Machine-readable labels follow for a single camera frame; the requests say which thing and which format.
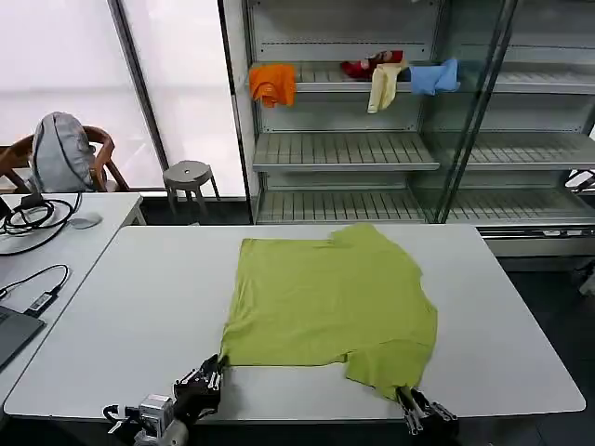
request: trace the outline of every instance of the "wooden chair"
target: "wooden chair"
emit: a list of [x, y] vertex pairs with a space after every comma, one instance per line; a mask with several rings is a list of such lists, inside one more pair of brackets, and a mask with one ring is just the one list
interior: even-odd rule
[[[96, 142], [101, 144], [97, 155], [95, 156], [95, 163], [89, 169], [91, 179], [95, 185], [95, 189], [101, 192], [128, 192], [130, 188], [120, 174], [120, 171], [112, 161], [112, 153], [114, 149], [113, 140], [110, 135], [97, 127], [85, 125], [86, 136], [89, 142]], [[27, 167], [29, 165], [29, 157], [33, 152], [33, 135], [29, 135], [20, 141], [15, 142], [7, 148], [0, 149], [0, 177], [6, 176], [16, 187], [16, 193], [30, 193], [31, 191], [13, 169], [19, 167]], [[115, 180], [115, 187], [110, 184], [105, 176], [104, 168], [112, 174]]]

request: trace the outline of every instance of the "gray backpack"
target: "gray backpack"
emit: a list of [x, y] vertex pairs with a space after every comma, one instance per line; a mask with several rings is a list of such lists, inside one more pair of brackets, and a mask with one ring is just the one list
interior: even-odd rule
[[35, 130], [30, 183], [40, 192], [95, 190], [89, 172], [94, 153], [85, 129], [74, 116], [50, 113]]

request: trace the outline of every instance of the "gray stool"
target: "gray stool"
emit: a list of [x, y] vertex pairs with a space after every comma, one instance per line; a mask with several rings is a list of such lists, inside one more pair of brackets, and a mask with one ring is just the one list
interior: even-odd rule
[[169, 207], [171, 207], [174, 216], [178, 215], [176, 210], [176, 202], [178, 201], [176, 190], [184, 190], [188, 202], [192, 201], [192, 192], [194, 192], [196, 195], [196, 202], [198, 203], [199, 214], [202, 213], [205, 216], [208, 215], [205, 199], [201, 193], [201, 186], [208, 180], [210, 180], [213, 185], [217, 200], [221, 200], [210, 165], [199, 161], [180, 161], [164, 171], [167, 199], [169, 200]]

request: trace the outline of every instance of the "yellow cloth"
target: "yellow cloth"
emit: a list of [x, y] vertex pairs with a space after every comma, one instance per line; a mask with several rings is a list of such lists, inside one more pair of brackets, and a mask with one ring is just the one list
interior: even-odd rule
[[383, 63], [376, 67], [372, 74], [368, 113], [378, 113], [391, 105], [397, 95], [397, 76], [405, 68], [405, 62]]
[[296, 96], [296, 70], [293, 65], [272, 64], [250, 70], [250, 94], [262, 99], [265, 107], [277, 103], [292, 106]]
[[415, 386], [436, 340], [421, 271], [374, 226], [329, 240], [242, 243], [221, 354], [231, 365], [346, 362], [346, 376], [394, 399]]

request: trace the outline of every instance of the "computer mouse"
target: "computer mouse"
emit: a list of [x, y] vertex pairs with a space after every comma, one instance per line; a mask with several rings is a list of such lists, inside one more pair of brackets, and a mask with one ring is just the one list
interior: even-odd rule
[[97, 226], [102, 220], [103, 217], [97, 212], [86, 212], [84, 214], [77, 213], [68, 222], [76, 230], [86, 230]]

